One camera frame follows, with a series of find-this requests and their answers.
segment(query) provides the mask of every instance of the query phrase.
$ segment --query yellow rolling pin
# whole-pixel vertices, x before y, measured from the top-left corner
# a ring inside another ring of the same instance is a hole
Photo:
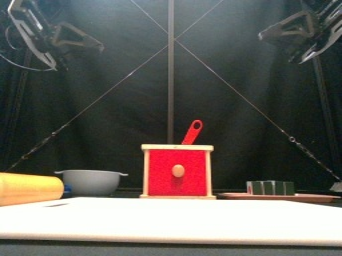
[[[56,200],[63,191],[58,177],[0,173],[0,206]]]

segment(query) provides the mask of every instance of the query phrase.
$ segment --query metal bowl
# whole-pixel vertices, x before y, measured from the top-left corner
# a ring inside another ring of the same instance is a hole
[[[115,192],[121,176],[129,174],[101,170],[65,170],[55,172],[63,174],[65,186],[71,189],[71,195],[87,197],[109,197]]]

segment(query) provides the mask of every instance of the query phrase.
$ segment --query table surface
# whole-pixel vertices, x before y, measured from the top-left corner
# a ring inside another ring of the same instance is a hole
[[[71,198],[0,216],[10,240],[342,247],[342,208],[290,201]]]

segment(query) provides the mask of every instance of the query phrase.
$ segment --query red spatula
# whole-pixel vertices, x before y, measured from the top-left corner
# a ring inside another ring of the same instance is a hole
[[[182,145],[191,145],[198,137],[198,134],[202,130],[203,127],[203,123],[201,120],[195,120],[191,125],[190,128],[187,130],[187,134],[186,137],[183,139]]]

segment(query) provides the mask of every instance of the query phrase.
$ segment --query black background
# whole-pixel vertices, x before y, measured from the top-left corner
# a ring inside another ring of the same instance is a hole
[[[59,3],[62,9],[51,14],[50,22],[70,22],[106,49],[99,56],[71,59],[69,72],[26,72],[0,60],[2,168],[115,86],[11,172],[54,175],[65,169],[113,170],[130,174],[122,187],[142,188],[141,145],[167,143],[169,2]],[[214,189],[244,189],[248,180],[258,179],[290,180],[298,189],[329,189],[333,176],[241,97],[330,167],[313,62],[290,64],[284,51],[258,40],[262,30],[301,10],[300,1],[225,0],[207,13],[217,3],[175,0],[175,36],[190,27],[178,41],[201,61],[175,43],[174,143],[182,142],[193,120],[201,119],[205,127],[195,144],[214,146]],[[24,50],[14,52],[4,41],[2,45],[8,57],[24,60]],[[340,52],[337,43],[320,58],[341,145]],[[46,68],[35,57],[31,67]],[[23,74],[27,80],[19,86]]]

